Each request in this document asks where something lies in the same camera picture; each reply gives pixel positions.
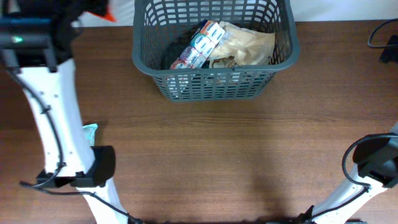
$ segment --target wood grain surface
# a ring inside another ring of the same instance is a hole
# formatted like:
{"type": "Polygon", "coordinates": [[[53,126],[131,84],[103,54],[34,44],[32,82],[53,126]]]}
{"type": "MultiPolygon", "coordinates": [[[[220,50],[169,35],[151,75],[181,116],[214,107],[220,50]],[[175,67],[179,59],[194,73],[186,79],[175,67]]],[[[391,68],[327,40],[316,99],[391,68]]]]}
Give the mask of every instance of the wood grain surface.
{"type": "MultiPolygon", "coordinates": [[[[302,53],[254,100],[172,103],[131,61],[132,28],[85,29],[75,41],[76,88],[97,145],[112,145],[124,208],[152,222],[296,217],[344,179],[355,140],[398,120],[398,64],[366,45],[380,21],[297,23],[302,53]]],[[[380,30],[385,44],[396,25],[380,30]]],[[[44,166],[20,88],[0,74],[0,223],[94,223],[83,197],[18,186],[44,166]]],[[[63,190],[74,190],[65,187],[63,190]]],[[[353,218],[398,223],[398,189],[353,218]]]]}

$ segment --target black bracket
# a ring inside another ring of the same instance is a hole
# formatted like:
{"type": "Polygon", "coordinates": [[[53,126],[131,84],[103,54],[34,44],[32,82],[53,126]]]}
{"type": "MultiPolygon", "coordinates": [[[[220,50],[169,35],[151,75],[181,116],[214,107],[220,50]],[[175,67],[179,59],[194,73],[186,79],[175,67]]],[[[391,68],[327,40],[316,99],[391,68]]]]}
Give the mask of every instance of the black bracket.
{"type": "Polygon", "coordinates": [[[41,18],[2,18],[0,47],[6,67],[20,73],[21,67],[57,71],[57,57],[51,35],[51,20],[41,18]]]}
{"type": "MultiPolygon", "coordinates": [[[[398,44],[398,35],[392,35],[387,45],[398,44]]],[[[389,61],[398,63],[398,48],[384,49],[379,62],[388,63],[389,61]]]]}
{"type": "Polygon", "coordinates": [[[295,220],[293,220],[293,224],[311,224],[311,223],[313,223],[308,220],[309,218],[311,218],[313,208],[314,208],[314,206],[311,205],[311,207],[305,213],[301,213],[295,220]]]}
{"type": "MultiPolygon", "coordinates": [[[[95,161],[87,174],[77,172],[74,177],[56,177],[45,188],[59,188],[70,184],[72,187],[103,187],[116,168],[116,156],[112,146],[94,146],[95,161]]],[[[43,170],[37,177],[38,184],[45,182],[52,174],[43,170]]]]}
{"type": "Polygon", "coordinates": [[[398,184],[398,142],[380,138],[359,144],[353,154],[360,177],[371,177],[392,188],[398,184]]]}

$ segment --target gray plastic basket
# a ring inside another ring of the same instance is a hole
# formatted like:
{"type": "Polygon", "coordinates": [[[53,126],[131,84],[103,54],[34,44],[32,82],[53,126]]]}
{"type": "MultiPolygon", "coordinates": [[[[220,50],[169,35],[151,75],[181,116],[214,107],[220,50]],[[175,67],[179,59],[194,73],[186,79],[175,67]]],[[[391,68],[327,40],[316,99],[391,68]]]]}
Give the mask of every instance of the gray plastic basket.
{"type": "Polygon", "coordinates": [[[277,71],[291,66],[299,56],[289,0],[140,0],[135,4],[132,59],[172,101],[254,98],[277,71]],[[169,70],[204,19],[275,32],[271,62],[235,68],[169,70]]]}

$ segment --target wire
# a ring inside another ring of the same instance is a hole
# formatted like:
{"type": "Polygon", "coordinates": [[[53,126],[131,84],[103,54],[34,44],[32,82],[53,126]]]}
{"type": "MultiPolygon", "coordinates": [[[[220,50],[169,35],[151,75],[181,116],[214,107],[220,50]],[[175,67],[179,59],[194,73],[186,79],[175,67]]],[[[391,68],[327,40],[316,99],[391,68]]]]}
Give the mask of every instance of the wire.
{"type": "Polygon", "coordinates": [[[347,161],[347,157],[348,157],[349,153],[350,153],[356,146],[358,146],[359,144],[362,144],[362,143],[364,143],[364,142],[367,142],[367,141],[370,141],[370,140],[373,140],[373,139],[380,139],[380,138],[398,138],[398,135],[396,135],[396,134],[394,134],[394,133],[385,133],[385,134],[371,134],[371,135],[365,136],[365,137],[363,137],[363,138],[357,140],[356,142],[352,143],[352,145],[350,145],[350,147],[346,150],[346,152],[344,153],[344,156],[343,156],[343,161],[342,161],[342,163],[341,163],[341,166],[342,166],[342,168],[343,168],[343,173],[344,173],[345,177],[346,177],[350,182],[352,182],[352,183],[354,183],[354,184],[356,184],[356,185],[361,185],[361,186],[363,186],[364,189],[363,189],[359,194],[355,195],[353,198],[349,199],[349,200],[346,201],[345,203],[342,203],[341,205],[339,205],[339,206],[337,206],[337,207],[335,207],[335,208],[331,208],[331,209],[325,210],[325,211],[323,211],[323,212],[320,212],[320,213],[318,213],[318,214],[316,214],[316,215],[313,215],[312,217],[310,217],[310,218],[306,221],[307,223],[310,223],[310,222],[311,222],[313,219],[315,219],[316,217],[319,217],[319,216],[324,215],[324,214],[329,213],[329,212],[333,212],[333,211],[335,211],[335,210],[339,210],[339,209],[343,208],[344,206],[350,204],[351,202],[355,201],[356,199],[358,199],[358,198],[359,198],[360,196],[362,196],[363,194],[369,192],[369,189],[370,189],[370,186],[371,186],[370,184],[364,183],[364,182],[358,182],[358,181],[352,179],[352,178],[349,176],[349,174],[348,174],[348,172],[347,172],[347,168],[346,168],[346,161],[347,161]]]}
{"type": "Polygon", "coordinates": [[[54,138],[55,138],[55,142],[57,143],[57,147],[58,147],[58,154],[59,154],[59,162],[57,164],[57,168],[55,169],[54,173],[51,175],[51,177],[49,177],[46,181],[39,183],[39,184],[29,184],[27,182],[21,182],[21,184],[23,183],[26,186],[30,186],[32,188],[39,188],[39,187],[43,187],[45,185],[47,185],[49,182],[53,181],[57,175],[60,173],[62,167],[65,165],[63,163],[63,153],[62,153],[62,145],[61,145],[61,140],[59,138],[57,129],[55,128],[54,125],[54,121],[50,115],[50,110],[51,107],[50,106],[46,106],[44,104],[44,102],[40,99],[40,97],[36,94],[35,91],[33,91],[28,85],[26,85],[16,74],[14,74],[13,71],[7,70],[7,73],[11,76],[11,78],[18,83],[19,86],[22,87],[22,89],[26,90],[35,100],[36,102],[39,104],[40,110],[42,111],[41,114],[44,114],[45,117],[47,118],[47,121],[50,124],[51,130],[54,134],[54,138]]]}
{"type": "Polygon", "coordinates": [[[353,198],[349,199],[349,200],[346,201],[345,203],[342,203],[341,205],[339,205],[339,206],[337,206],[337,207],[335,207],[335,208],[331,208],[331,209],[325,210],[325,211],[323,211],[323,212],[320,212],[320,213],[318,213],[318,214],[316,214],[316,215],[313,215],[312,217],[310,217],[310,218],[307,220],[307,222],[311,222],[311,221],[312,221],[313,219],[315,219],[316,217],[319,217],[319,216],[321,216],[321,215],[324,215],[324,214],[326,214],[326,213],[328,213],[328,212],[332,212],[332,211],[335,211],[335,210],[338,210],[338,209],[343,208],[344,206],[346,206],[346,205],[348,205],[349,203],[351,203],[351,202],[355,201],[356,199],[358,199],[360,196],[362,196],[362,195],[365,194],[366,192],[368,192],[368,188],[367,188],[367,187],[365,187],[365,189],[363,189],[363,191],[361,191],[359,194],[355,195],[353,198]]]}
{"type": "Polygon", "coordinates": [[[100,201],[104,205],[108,206],[109,208],[112,208],[114,211],[120,213],[121,215],[124,215],[124,216],[128,217],[135,224],[142,224],[142,221],[139,218],[134,218],[133,216],[131,216],[127,212],[124,212],[124,211],[116,208],[115,206],[113,206],[110,203],[108,203],[107,201],[103,200],[101,197],[97,196],[93,192],[87,192],[87,191],[82,191],[82,192],[53,192],[53,191],[45,190],[45,189],[42,189],[42,188],[35,188],[35,189],[38,190],[39,192],[42,192],[42,193],[45,193],[45,194],[49,194],[49,195],[61,195],[61,196],[88,195],[90,197],[93,197],[93,198],[97,199],[98,201],[100,201]]]}
{"type": "Polygon", "coordinates": [[[385,25],[389,24],[390,22],[395,22],[395,21],[398,21],[398,18],[397,18],[397,19],[390,19],[389,21],[383,22],[383,23],[380,24],[378,27],[376,27],[376,28],[373,30],[373,32],[371,33],[371,35],[369,36],[368,46],[369,46],[370,48],[373,48],[373,49],[391,49],[391,48],[396,48],[396,47],[398,47],[398,44],[376,45],[376,46],[373,45],[373,44],[371,44],[371,41],[372,41],[372,39],[373,39],[373,36],[376,34],[376,32],[377,32],[380,28],[384,27],[385,25]]]}
{"type": "Polygon", "coordinates": [[[350,147],[349,147],[349,148],[346,150],[346,152],[344,153],[343,161],[341,162],[341,167],[342,167],[342,169],[343,169],[344,175],[346,176],[346,178],[347,178],[351,183],[354,183],[354,184],[357,184],[357,185],[361,185],[361,186],[364,186],[364,187],[370,187],[370,186],[371,186],[371,185],[368,184],[368,183],[363,183],[363,182],[358,182],[358,181],[356,181],[356,180],[353,180],[353,179],[349,176],[349,174],[348,174],[348,172],[347,172],[346,161],[347,161],[347,158],[348,158],[349,153],[350,153],[356,146],[358,146],[359,144],[362,144],[362,143],[364,143],[364,142],[366,142],[366,141],[370,141],[370,140],[373,140],[373,139],[379,139],[379,138],[398,138],[398,135],[396,135],[396,134],[394,134],[394,133],[371,134],[371,135],[365,136],[365,137],[363,137],[363,138],[357,140],[356,142],[352,143],[352,145],[350,145],[350,147]]]}

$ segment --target black cable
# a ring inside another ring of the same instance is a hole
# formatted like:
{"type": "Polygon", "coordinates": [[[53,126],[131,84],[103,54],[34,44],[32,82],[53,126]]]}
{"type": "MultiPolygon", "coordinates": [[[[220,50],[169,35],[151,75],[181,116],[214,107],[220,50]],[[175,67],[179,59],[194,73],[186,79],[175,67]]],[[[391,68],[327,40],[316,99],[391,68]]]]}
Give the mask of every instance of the black cable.
{"type": "Polygon", "coordinates": [[[355,195],[353,198],[349,199],[349,200],[346,201],[345,203],[342,203],[341,205],[339,205],[339,206],[337,206],[337,207],[335,207],[335,208],[331,208],[331,209],[325,210],[325,211],[323,211],[323,212],[320,212],[320,213],[318,213],[318,214],[316,214],[316,215],[313,215],[313,216],[310,217],[307,221],[310,223],[310,222],[311,222],[314,218],[316,218],[316,217],[319,217],[319,216],[321,216],[321,215],[324,215],[324,214],[326,214],[326,213],[328,213],[328,212],[332,212],[332,211],[341,209],[341,208],[343,208],[344,206],[348,205],[349,203],[351,203],[351,202],[355,201],[356,199],[358,199],[360,196],[362,196],[362,195],[365,194],[366,192],[368,192],[368,187],[365,187],[365,188],[363,189],[363,191],[361,191],[359,194],[355,195]]]}
{"type": "Polygon", "coordinates": [[[44,104],[44,102],[40,99],[40,97],[36,94],[35,91],[33,91],[30,86],[26,85],[16,74],[14,74],[13,71],[7,70],[7,73],[11,76],[11,78],[18,83],[19,86],[21,86],[21,88],[23,90],[26,90],[35,100],[36,102],[39,104],[40,110],[42,111],[41,113],[45,115],[45,117],[47,118],[47,121],[50,124],[51,130],[54,134],[54,138],[55,138],[55,142],[57,143],[57,147],[58,147],[58,154],[59,154],[59,162],[57,164],[57,168],[55,169],[54,173],[51,175],[51,177],[49,177],[46,181],[39,183],[39,184],[29,184],[27,182],[20,182],[20,184],[24,184],[25,186],[30,186],[32,188],[39,188],[39,187],[43,187],[46,184],[48,184],[49,182],[53,181],[53,179],[56,178],[56,176],[60,173],[62,167],[65,165],[63,163],[63,153],[62,153],[62,145],[61,145],[61,140],[59,138],[57,129],[55,128],[54,125],[54,121],[50,115],[50,110],[51,107],[46,106],[44,104]]]}
{"type": "Polygon", "coordinates": [[[87,191],[82,191],[82,192],[53,192],[53,191],[49,191],[49,190],[45,190],[42,188],[35,188],[36,190],[38,190],[39,192],[45,193],[45,194],[49,194],[49,195],[61,195],[61,196],[71,196],[71,195],[89,195],[90,197],[93,197],[97,200],[99,200],[101,203],[103,203],[104,205],[108,206],[109,208],[112,208],[113,210],[115,210],[116,212],[128,217],[131,219],[131,221],[133,221],[135,224],[142,224],[142,221],[139,218],[134,218],[133,216],[131,216],[130,214],[128,214],[127,212],[124,212],[118,208],[116,208],[115,206],[111,205],[110,203],[108,203],[107,201],[103,200],[101,197],[97,196],[95,193],[93,192],[87,192],[87,191]]]}
{"type": "Polygon", "coordinates": [[[389,21],[383,22],[383,23],[380,24],[378,27],[376,27],[376,28],[373,30],[373,32],[371,33],[371,35],[369,36],[368,46],[369,46],[370,48],[374,48],[374,49],[391,49],[391,48],[396,48],[396,47],[398,47],[398,44],[377,45],[377,46],[371,44],[371,41],[372,41],[372,39],[373,39],[373,36],[376,34],[376,32],[377,32],[380,28],[384,27],[385,25],[389,24],[390,22],[395,22],[395,21],[398,21],[398,18],[397,18],[397,19],[390,19],[389,21]]]}
{"type": "Polygon", "coordinates": [[[356,180],[353,180],[353,179],[349,176],[349,174],[348,174],[348,172],[347,172],[346,161],[347,161],[347,158],[348,158],[349,153],[350,153],[356,146],[358,146],[359,144],[362,144],[362,143],[364,143],[364,142],[366,142],[366,141],[373,140],[373,139],[379,139],[379,138],[398,138],[398,135],[396,135],[396,134],[394,134],[394,133],[385,133],[385,134],[372,134],[372,135],[368,135],[368,136],[365,136],[365,137],[363,137],[363,138],[357,140],[356,142],[352,143],[352,145],[350,145],[350,147],[349,147],[349,148],[346,150],[346,152],[344,153],[343,161],[341,162],[341,167],[342,167],[342,169],[343,169],[344,175],[346,176],[346,178],[347,178],[351,183],[354,183],[354,184],[357,184],[357,185],[361,185],[361,186],[365,186],[365,187],[370,187],[370,186],[371,186],[370,184],[363,183],[363,182],[358,182],[358,181],[356,181],[356,180]]]}
{"type": "Polygon", "coordinates": [[[332,212],[332,211],[341,209],[341,208],[343,208],[344,206],[346,206],[346,205],[350,204],[351,202],[355,201],[356,199],[358,199],[358,198],[359,198],[360,196],[362,196],[363,194],[369,192],[369,188],[370,188],[370,186],[371,186],[370,184],[364,183],[364,182],[358,182],[358,181],[356,181],[356,180],[353,180],[353,179],[349,176],[349,174],[348,174],[348,172],[347,172],[347,168],[346,168],[346,161],[347,161],[347,157],[348,157],[349,153],[350,153],[356,146],[358,146],[359,144],[362,144],[362,143],[364,143],[364,142],[366,142],[366,141],[370,141],[370,140],[373,140],[373,139],[379,139],[379,138],[398,138],[398,135],[396,135],[396,134],[394,134],[394,133],[385,133],[385,134],[372,134],[372,135],[365,136],[365,137],[363,137],[363,138],[357,140],[356,142],[352,143],[352,145],[350,145],[350,147],[346,150],[346,152],[344,153],[344,156],[343,156],[343,162],[341,163],[341,166],[342,166],[342,168],[343,168],[343,173],[344,173],[345,177],[346,177],[350,182],[352,182],[353,184],[363,186],[364,189],[363,189],[359,194],[355,195],[353,198],[349,199],[349,200],[346,201],[345,203],[342,203],[341,205],[339,205],[339,206],[337,206],[337,207],[335,207],[335,208],[331,208],[331,209],[325,210],[325,211],[323,211],[323,212],[320,212],[320,213],[318,213],[318,214],[316,214],[316,215],[313,215],[312,217],[310,217],[310,218],[307,220],[306,223],[310,223],[314,218],[319,217],[319,216],[321,216],[321,215],[324,215],[324,214],[326,214],[326,213],[328,213],[328,212],[332,212]]]}

